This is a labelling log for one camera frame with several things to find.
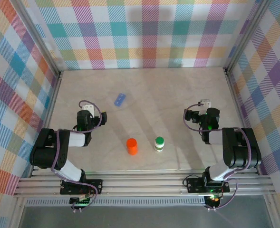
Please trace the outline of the plaid cloth panel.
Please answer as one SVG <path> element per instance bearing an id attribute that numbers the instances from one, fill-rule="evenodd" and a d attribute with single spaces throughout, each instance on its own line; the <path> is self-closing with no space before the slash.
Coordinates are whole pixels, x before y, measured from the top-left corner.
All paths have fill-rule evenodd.
<path id="1" fill-rule="evenodd" d="M 280 0 L 268 8 L 235 65 L 231 81 L 246 125 L 261 151 L 280 206 Z"/>
<path id="2" fill-rule="evenodd" d="M 0 0 L 0 228 L 43 126 L 56 75 L 10 0 Z"/>
<path id="3" fill-rule="evenodd" d="M 64 70 L 222 67 L 259 0 L 21 0 Z"/>

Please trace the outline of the grey metal sheet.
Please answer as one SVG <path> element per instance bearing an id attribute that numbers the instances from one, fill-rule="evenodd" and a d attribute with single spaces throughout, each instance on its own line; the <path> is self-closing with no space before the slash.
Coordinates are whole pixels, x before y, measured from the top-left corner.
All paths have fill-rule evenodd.
<path id="1" fill-rule="evenodd" d="M 27 207 L 19 228 L 273 228 L 261 210 L 211 212 L 200 207 Z"/>

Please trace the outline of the aluminium table side rail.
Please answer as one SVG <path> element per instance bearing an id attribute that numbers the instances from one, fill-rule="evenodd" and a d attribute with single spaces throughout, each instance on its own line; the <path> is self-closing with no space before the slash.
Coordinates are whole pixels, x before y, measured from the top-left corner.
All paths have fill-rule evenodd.
<path id="1" fill-rule="evenodd" d="M 226 75 L 224 71 L 223 73 L 241 123 L 241 127 L 223 128 L 222 130 L 223 161 L 231 170 L 225 175 L 228 178 L 235 173 L 258 167 L 261 163 L 261 152 L 253 130 L 245 127 L 230 75 Z"/>
<path id="2" fill-rule="evenodd" d="M 40 125 L 39 133 L 42 131 L 43 128 L 49 128 L 49 126 L 50 126 L 50 122 L 51 122 L 52 115 L 53 115 L 54 108 L 55 108 L 55 104 L 56 104 L 56 101 L 57 101 L 57 96 L 58 96 L 59 89 L 60 89 L 60 86 L 61 86 L 63 74 L 64 74 L 64 71 L 61 71 L 56 78 L 55 86 L 54 86 L 54 89 L 51 93 L 51 99 L 49 100 L 49 103 L 48 103 L 48 107 L 47 107 L 47 111 L 46 111 L 46 115 L 45 115 L 45 120 Z"/>

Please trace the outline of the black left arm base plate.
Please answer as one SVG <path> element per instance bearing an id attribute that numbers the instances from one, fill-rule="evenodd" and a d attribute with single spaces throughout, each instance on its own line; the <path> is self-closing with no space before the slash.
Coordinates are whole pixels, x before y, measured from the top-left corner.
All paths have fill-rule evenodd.
<path id="1" fill-rule="evenodd" d="M 86 184 L 90 184 L 97 189 L 97 194 L 101 194 L 103 187 L 102 179 L 89 179 L 85 180 Z M 60 195 L 83 195 L 83 194 L 96 194 L 96 191 L 93 187 L 83 185 L 83 184 L 75 184 L 67 181 L 60 181 Z"/>

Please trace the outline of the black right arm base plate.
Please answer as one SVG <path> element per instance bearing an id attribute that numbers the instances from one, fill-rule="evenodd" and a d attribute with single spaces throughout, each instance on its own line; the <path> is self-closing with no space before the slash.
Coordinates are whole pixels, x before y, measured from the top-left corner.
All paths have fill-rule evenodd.
<path id="1" fill-rule="evenodd" d="M 207 180 L 206 178 L 186 179 L 188 193 L 229 193 L 230 186 L 225 181 Z"/>

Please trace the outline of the aluminium mounting rail beam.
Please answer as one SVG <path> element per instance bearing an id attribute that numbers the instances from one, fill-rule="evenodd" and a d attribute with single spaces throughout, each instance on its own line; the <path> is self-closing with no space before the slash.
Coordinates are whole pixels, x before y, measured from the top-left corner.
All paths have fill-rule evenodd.
<path id="1" fill-rule="evenodd" d="M 88 171 L 88 179 L 102 179 L 101 196 L 186 196 L 186 176 L 201 176 L 201 170 Z M 270 176 L 255 169 L 232 175 L 228 182 L 237 195 L 274 194 Z M 58 197 L 60 179 L 48 170 L 34 169 L 29 178 L 21 178 L 15 197 Z"/>

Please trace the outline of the aluminium frame post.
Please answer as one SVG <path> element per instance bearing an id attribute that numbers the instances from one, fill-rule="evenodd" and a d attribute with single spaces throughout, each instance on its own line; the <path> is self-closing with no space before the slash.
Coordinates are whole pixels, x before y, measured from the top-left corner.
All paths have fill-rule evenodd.
<path id="1" fill-rule="evenodd" d="M 226 75 L 232 73 L 233 68 L 237 64 L 242 52 L 246 48 L 246 45 L 250 41 L 254 31 L 256 30 L 259 22 L 264 16 L 272 0 L 254 0 L 253 5 L 246 19 L 240 29 L 237 36 L 236 43 L 233 45 L 231 52 L 228 56 L 226 63 L 224 64 L 224 72 Z"/>
<path id="2" fill-rule="evenodd" d="M 14 9 L 20 16 L 21 20 L 25 24 L 26 28 L 29 31 L 29 34 L 31 35 L 32 39 L 38 46 L 39 50 L 41 51 L 43 57 L 45 58 L 46 62 L 50 66 L 52 72 L 57 76 L 60 77 L 61 71 L 59 68 L 56 66 L 55 61 L 53 60 L 49 50 L 47 49 L 47 46 L 45 45 L 43 38 L 39 34 L 35 24 L 31 20 L 26 8 L 24 7 L 23 3 L 21 0 L 10 0 L 12 3 Z"/>

